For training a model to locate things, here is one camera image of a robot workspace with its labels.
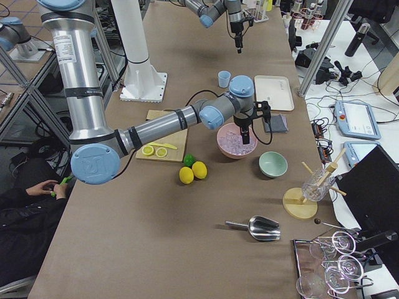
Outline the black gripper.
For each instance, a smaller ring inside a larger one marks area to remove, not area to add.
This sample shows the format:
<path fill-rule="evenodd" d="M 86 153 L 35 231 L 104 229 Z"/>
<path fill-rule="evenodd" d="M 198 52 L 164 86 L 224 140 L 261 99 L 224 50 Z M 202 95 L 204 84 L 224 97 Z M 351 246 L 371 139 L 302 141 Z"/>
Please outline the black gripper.
<path fill-rule="evenodd" d="M 230 22 L 229 25 L 231 32 L 235 35 L 234 43 L 236 46 L 237 53 L 241 54 L 243 48 L 243 37 L 242 37 L 243 22 L 242 21 Z"/>
<path fill-rule="evenodd" d="M 249 127 L 252 125 L 252 118 L 245 113 L 238 113 L 233 116 L 235 125 L 240 127 L 240 134 L 244 145 L 250 143 Z"/>

